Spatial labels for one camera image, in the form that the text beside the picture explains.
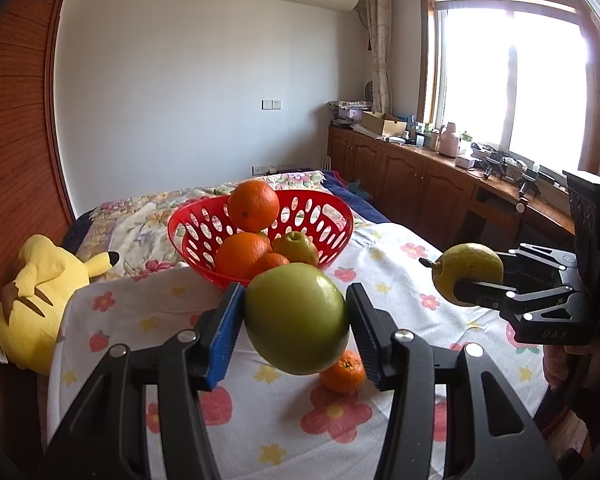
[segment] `bed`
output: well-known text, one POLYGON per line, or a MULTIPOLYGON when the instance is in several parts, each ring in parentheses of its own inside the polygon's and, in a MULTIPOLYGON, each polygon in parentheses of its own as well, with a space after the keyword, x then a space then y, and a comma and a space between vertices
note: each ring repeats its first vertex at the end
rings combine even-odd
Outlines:
MULTIPOLYGON (((430 270, 418 263, 421 256, 435 259, 436 248, 386 222, 368 204, 357 203, 333 174, 307 171, 264 179, 275 189, 339 194, 353 210, 355 227, 326 270, 338 288, 344 292, 349 283, 362 282, 374 304, 431 344, 459 349, 469 341, 480 343, 529 412, 536 412, 546 391, 541 348, 515 342, 513 330, 495 311, 457 308, 440 298, 430 270)), ((166 224, 181 204, 229 193, 236 185, 106 203, 76 228, 87 229, 78 257, 116 250, 121 259, 96 283, 77 291, 67 306, 48 382, 49 437, 110 345, 125 342, 139 349, 161 344, 218 304, 221 292, 179 261, 166 238, 166 224)), ((355 347, 351 337, 349 348, 355 347)), ((216 454, 223 478, 339 479, 373 477, 392 394, 366 382, 340 396, 321 387, 316 376, 279 372, 254 352, 242 331, 226 379, 202 399, 213 449, 235 450, 231 456, 216 454)), ((436 391, 435 422, 432 479, 442 477, 444 463, 444 388, 436 391)), ((165 478, 159 431, 157 392, 148 388, 146 434, 154 479, 165 478)))

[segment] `cardboard box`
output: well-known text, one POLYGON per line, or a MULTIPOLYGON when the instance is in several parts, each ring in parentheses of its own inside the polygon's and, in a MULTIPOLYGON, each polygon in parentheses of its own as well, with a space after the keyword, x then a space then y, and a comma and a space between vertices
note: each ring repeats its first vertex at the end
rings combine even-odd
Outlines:
POLYGON ((401 137, 407 123, 389 114, 362 112, 362 125, 378 135, 401 137))

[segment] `red plastic basket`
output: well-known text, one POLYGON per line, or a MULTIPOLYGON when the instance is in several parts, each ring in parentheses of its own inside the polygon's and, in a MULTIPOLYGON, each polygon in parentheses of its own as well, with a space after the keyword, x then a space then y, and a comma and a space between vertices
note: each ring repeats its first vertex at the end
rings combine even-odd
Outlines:
MULTIPOLYGON (((267 228, 269 239, 291 231, 303 232, 318 249, 318 267, 327 267, 351 238, 353 215, 349 207, 338 197, 321 191, 289 189, 276 193, 280 212, 267 228)), ((180 256, 197 273, 223 290, 231 282, 249 283, 249 280, 235 280, 214 271, 216 250, 225 238, 240 232, 227 214, 228 199, 228 195, 216 196, 181 206, 171 216, 167 228, 169 240, 180 256)))

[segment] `cabinet door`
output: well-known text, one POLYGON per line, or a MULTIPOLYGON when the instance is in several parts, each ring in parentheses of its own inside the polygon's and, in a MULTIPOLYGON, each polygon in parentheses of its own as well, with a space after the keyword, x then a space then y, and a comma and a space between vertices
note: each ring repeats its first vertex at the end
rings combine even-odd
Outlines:
POLYGON ((359 180, 362 189, 375 195, 382 153, 381 141, 367 138, 363 134, 352 134, 351 140, 351 179, 359 180))
POLYGON ((382 148, 375 204, 392 222, 413 228, 421 170, 420 156, 395 146, 382 148))
POLYGON ((331 157, 331 169, 337 171, 340 176, 350 182, 351 168, 347 164, 347 157, 351 148, 351 132, 339 128, 329 128, 329 149, 331 157))
POLYGON ((422 173, 414 231, 443 251, 456 240, 474 185, 438 162, 427 161, 422 173))

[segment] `plush toy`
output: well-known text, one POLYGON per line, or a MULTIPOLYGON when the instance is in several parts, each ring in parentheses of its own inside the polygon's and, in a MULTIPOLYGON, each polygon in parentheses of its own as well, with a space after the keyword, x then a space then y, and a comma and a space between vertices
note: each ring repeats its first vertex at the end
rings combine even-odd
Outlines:
POLYGON ((49 375, 66 302, 89 278, 104 274, 120 256, 96 254, 82 263, 43 235, 33 235, 18 254, 24 261, 16 279, 2 290, 0 347, 18 368, 49 375))

